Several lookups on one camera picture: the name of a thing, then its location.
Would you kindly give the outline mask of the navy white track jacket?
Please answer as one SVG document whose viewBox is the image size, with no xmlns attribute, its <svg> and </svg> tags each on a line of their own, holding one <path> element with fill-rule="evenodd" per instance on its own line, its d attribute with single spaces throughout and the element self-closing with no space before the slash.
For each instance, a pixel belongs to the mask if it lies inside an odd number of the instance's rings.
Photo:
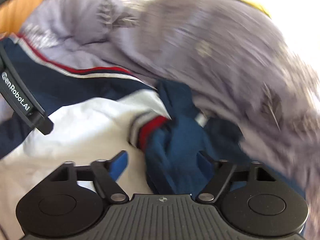
<svg viewBox="0 0 320 240">
<path fill-rule="evenodd" d="M 304 193 L 240 148 L 242 131 L 208 116 L 180 82 L 144 83 L 121 67 L 76 70 L 24 38 L 1 40 L 54 128 L 31 129 L 15 112 L 1 124 L 1 239 L 302 239 Z M 128 153 L 117 179 L 129 197 L 108 203 L 91 163 Z M 214 203 L 197 154 L 236 165 Z"/>
</svg>

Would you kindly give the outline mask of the wooden wardrobe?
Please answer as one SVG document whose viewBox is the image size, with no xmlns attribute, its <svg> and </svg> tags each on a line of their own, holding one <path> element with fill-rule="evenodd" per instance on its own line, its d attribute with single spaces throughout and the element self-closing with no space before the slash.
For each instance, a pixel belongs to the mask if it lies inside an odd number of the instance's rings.
<svg viewBox="0 0 320 240">
<path fill-rule="evenodd" d="M 1 5 L 1 34 L 17 33 L 43 0 L 8 0 Z"/>
</svg>

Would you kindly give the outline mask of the purple floral duvet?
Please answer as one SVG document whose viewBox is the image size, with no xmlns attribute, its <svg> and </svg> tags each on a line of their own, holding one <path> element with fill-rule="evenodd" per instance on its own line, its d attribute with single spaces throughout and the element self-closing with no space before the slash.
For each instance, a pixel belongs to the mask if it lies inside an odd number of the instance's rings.
<svg viewBox="0 0 320 240">
<path fill-rule="evenodd" d="M 236 0 L 44 0 L 19 33 L 65 66 L 187 84 L 204 113 L 239 125 L 249 156 L 306 191 L 305 235 L 319 239 L 319 70 L 264 13 Z"/>
</svg>

